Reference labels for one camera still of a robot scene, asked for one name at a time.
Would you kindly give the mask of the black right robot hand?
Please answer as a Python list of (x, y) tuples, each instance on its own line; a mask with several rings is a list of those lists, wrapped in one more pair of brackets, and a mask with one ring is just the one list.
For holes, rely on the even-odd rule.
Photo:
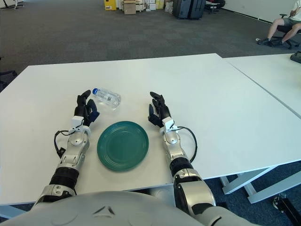
[(159, 95), (155, 92), (150, 92), (152, 97), (152, 104), (155, 107), (156, 114), (154, 113), (153, 107), (149, 104), (149, 116), (148, 120), (155, 126), (159, 126), (160, 128), (164, 127), (163, 119), (170, 117), (169, 108), (165, 104), (165, 100), (162, 95)]

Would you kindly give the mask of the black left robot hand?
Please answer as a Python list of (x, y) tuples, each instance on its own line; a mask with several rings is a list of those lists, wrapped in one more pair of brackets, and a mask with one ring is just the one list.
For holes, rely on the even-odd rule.
[(88, 127), (100, 115), (94, 100), (88, 99), (90, 95), (91, 95), (91, 90), (87, 90), (81, 95), (78, 95), (77, 106), (74, 111), (74, 116), (83, 117), (82, 125)]

